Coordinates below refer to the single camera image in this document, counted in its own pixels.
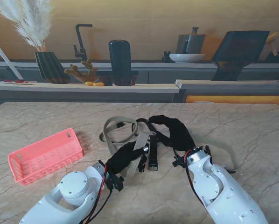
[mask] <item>succulent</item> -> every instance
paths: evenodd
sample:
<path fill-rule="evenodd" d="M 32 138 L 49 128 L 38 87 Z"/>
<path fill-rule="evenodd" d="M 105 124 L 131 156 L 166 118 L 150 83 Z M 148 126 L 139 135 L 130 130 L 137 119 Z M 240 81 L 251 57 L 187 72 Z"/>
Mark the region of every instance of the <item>succulent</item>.
<path fill-rule="evenodd" d="M 78 66 L 71 64 L 70 67 L 71 69 L 65 69 L 65 73 L 66 74 L 71 74 L 75 77 L 96 77 L 96 71 L 98 71 L 98 68 L 93 68 L 92 65 L 92 60 L 90 58 L 88 58 L 88 60 L 85 61 L 81 61 L 81 63 L 89 70 L 88 73 L 82 73 L 80 70 L 78 70 Z"/>
<path fill-rule="evenodd" d="M 71 64 L 71 69 L 65 69 L 66 74 L 73 75 L 76 79 L 79 81 L 86 83 L 86 82 L 96 82 L 98 80 L 98 77 L 96 76 L 96 71 L 98 71 L 98 68 L 93 68 L 92 61 L 90 58 L 85 61 L 81 61 L 81 63 L 89 70 L 88 73 L 82 73 L 80 70 L 78 70 L 78 66 Z"/>

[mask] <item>white robotic arm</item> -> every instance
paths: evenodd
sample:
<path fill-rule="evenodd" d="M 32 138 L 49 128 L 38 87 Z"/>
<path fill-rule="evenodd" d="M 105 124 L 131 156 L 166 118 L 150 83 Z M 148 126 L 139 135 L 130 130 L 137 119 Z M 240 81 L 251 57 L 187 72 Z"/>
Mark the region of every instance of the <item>white robotic arm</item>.
<path fill-rule="evenodd" d="M 186 158 L 186 164 L 175 161 L 194 174 L 193 190 L 216 224 L 267 224 L 257 203 L 222 167 L 210 163 L 210 155 L 202 147 L 195 148 Z M 104 167 L 100 163 L 86 171 L 67 174 L 49 194 L 45 195 L 20 221 L 20 224 L 76 224 L 89 214 L 97 198 Z M 114 187 L 122 190 L 122 180 L 114 180 Z M 59 205 L 64 198 L 75 208 L 69 210 Z"/>
<path fill-rule="evenodd" d="M 104 167 L 100 163 L 88 167 L 84 172 L 67 174 L 49 194 L 45 195 L 21 219 L 20 224 L 76 224 L 83 220 L 93 207 Z M 74 210 L 59 205 L 64 198 Z"/>
<path fill-rule="evenodd" d="M 210 163 L 202 147 L 187 158 L 193 187 L 216 224 L 268 224 L 262 210 L 221 166 Z"/>

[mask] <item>faucet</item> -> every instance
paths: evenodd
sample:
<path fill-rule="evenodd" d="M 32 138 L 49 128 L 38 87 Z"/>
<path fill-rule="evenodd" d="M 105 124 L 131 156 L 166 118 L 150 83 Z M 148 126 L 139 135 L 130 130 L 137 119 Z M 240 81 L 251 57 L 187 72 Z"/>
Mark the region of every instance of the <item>faucet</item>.
<path fill-rule="evenodd" d="M 76 30 L 76 33 L 77 33 L 77 38 L 78 38 L 79 45 L 80 45 L 80 52 L 77 51 L 76 45 L 73 45 L 74 51 L 75 51 L 75 57 L 81 57 L 83 59 L 83 61 L 87 61 L 88 57 L 87 57 L 87 53 L 85 52 L 85 49 L 84 49 L 82 37 L 81 37 L 80 32 L 79 32 L 79 27 L 93 27 L 93 25 L 92 24 L 79 23 L 75 26 L 75 30 Z"/>

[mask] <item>gray kettle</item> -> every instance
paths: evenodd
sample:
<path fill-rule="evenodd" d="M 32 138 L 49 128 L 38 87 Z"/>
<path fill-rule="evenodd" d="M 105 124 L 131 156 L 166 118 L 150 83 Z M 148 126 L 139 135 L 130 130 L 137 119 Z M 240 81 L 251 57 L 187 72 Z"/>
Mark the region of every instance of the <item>gray kettle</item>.
<path fill-rule="evenodd" d="M 176 54 L 200 54 L 205 34 L 197 34 L 198 27 L 192 27 L 191 34 L 179 35 Z"/>

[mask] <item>bowl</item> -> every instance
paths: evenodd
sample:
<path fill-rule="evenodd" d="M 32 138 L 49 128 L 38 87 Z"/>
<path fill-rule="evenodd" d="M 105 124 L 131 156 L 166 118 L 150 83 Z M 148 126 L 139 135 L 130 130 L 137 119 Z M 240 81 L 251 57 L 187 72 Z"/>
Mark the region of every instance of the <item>bowl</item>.
<path fill-rule="evenodd" d="M 170 54 L 169 57 L 176 63 L 193 63 L 202 60 L 204 54 Z"/>

